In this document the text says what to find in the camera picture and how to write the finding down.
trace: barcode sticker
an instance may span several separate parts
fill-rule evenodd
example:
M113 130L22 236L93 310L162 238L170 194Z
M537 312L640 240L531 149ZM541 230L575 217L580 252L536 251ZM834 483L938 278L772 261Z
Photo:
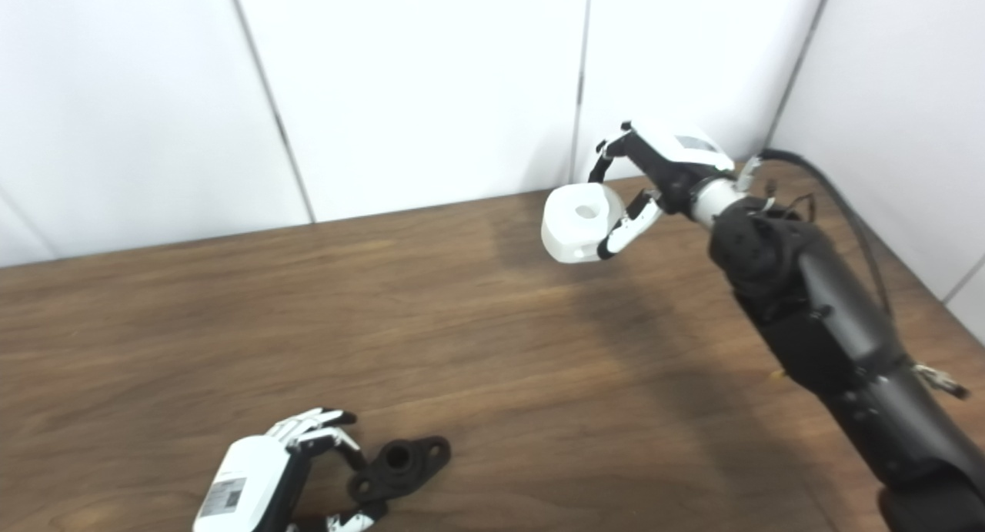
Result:
M213 483L205 497L205 503L202 504L200 517L235 512L236 505L239 505L239 496L242 496L245 486L245 478Z

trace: table surface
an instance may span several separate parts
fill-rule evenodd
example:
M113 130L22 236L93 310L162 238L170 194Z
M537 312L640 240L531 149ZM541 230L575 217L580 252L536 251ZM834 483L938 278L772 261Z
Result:
M381 532L884 529L823 407L768 378L704 231L665 217L612 261L559 265L545 198L0 271L0 529L189 530L233 440L319 405L358 413L372 455L451 441ZM862 269L823 195L819 221ZM880 259L911 352L985 385L981 346ZM985 444L980 398L938 399ZM299 514L349 507L348 476L319 458Z

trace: hole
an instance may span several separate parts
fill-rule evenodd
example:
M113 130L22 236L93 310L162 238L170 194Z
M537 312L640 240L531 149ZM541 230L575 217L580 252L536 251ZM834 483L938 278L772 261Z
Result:
M599 215L599 208L592 205L579 205L574 209L574 212L577 212L582 219L594 219Z
M405 447L391 447L386 452L386 466L395 471L407 470L411 466L411 452Z

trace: white wall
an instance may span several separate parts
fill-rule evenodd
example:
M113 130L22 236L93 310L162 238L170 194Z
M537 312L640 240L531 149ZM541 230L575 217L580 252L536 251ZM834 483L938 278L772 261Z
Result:
M982 30L981 0L828 0L773 140L942 298L985 255ZM980 327L982 296L958 296Z
M242 0L317 220L567 178L586 0Z
M581 181L654 112L746 156L816 2L592 0L585 52L588 1L242 0L271 103L235 0L0 0L0 264L308 223L274 108L317 220Z
M54 255L309 221L232 0L0 0L0 54L0 189ZM0 219L0 264L52 255Z
M574 179L625 119L696 122L736 160L760 147L820 0L592 0ZM608 177L638 174L613 165Z

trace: panel seam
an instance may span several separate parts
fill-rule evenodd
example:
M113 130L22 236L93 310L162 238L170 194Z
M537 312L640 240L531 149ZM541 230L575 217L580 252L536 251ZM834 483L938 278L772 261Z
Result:
M585 0L585 21L581 28L581 55L578 59L578 89L574 98L574 129L571 133L571 153L567 163L567 182L574 183L574 169L578 162L578 132L581 129L581 105L585 95L585 62L588 59L588 27L592 14L592 0Z
M766 139L763 140L764 146L773 147L773 136L776 133L777 126L780 125L780 119L783 117L783 112L787 108L787 103L790 101L790 94L793 92L798 77L800 77L801 68L803 67L803 60L806 58L806 54L808 54L808 51L810 50L810 42L813 41L813 35L815 35L817 25L820 24L820 19L822 18L826 7L827 0L820 0L817 2L817 9L813 13L813 19L810 20L810 27L808 32L806 32L806 37L803 38L803 44L801 45L801 50L797 55L797 61L794 62L794 68L790 70L790 79L787 80L786 87L783 90L783 95L780 97L780 103L776 107L776 113L773 115L773 121L770 122L770 130L766 132Z
M978 261L971 266L970 271L965 273L964 276L961 276L961 279L957 280L957 283L954 284L954 287L951 287L950 291L947 293L946 296L940 298L940 302L942 302L945 305L950 303L950 301L953 300L954 296L957 296L957 294L960 293L960 291L964 289L964 287L967 286L969 282L971 282L972 277L975 277L976 273L978 273L978 271L982 269L982 266L985 266L985 254L983 254L981 258L978 259Z
M21 223L24 224L25 228L28 228L28 231L31 234L34 234L35 239L37 239L38 243L42 244L42 247L48 251L50 257L53 259L64 258L55 248L54 244L48 241L45 234L42 234L42 231L35 225L34 221L28 219L27 214L21 210L20 206L18 206L13 199L10 199L10 196L8 196L7 192L4 192L3 189L0 189L0 202L6 203L7 207L10 208L10 212L13 212L14 216L21 220Z
M302 196L302 201L305 203L305 211L309 217L309 223L316 223L316 216L314 216L314 208L311 206L311 199L309 196L309 191L305 184L305 177L303 177L302 170L300 170L298 164L298 158L295 157L295 150L291 146L291 139L288 137L288 131L284 126L284 121L281 118L281 111L277 107L277 100L274 98L273 88L270 86L270 80L268 80L267 72L263 68L263 62L260 59L260 51L257 48L256 40L253 38L253 31L250 30L249 23L246 20L246 12L243 10L242 2L240 0L232 0L232 6L235 7L236 17L239 19L239 26L243 30L243 36L246 37L246 44L249 46L249 51L251 58L253 58L253 63L256 66L257 75L260 76L260 83L263 85L264 96L267 98L267 105L270 107L270 111L274 118L274 125L277 125L278 134L281 136L281 143L284 145L284 150L288 156L288 163L291 164L291 171L293 177L295 177L295 184L298 185L298 190Z

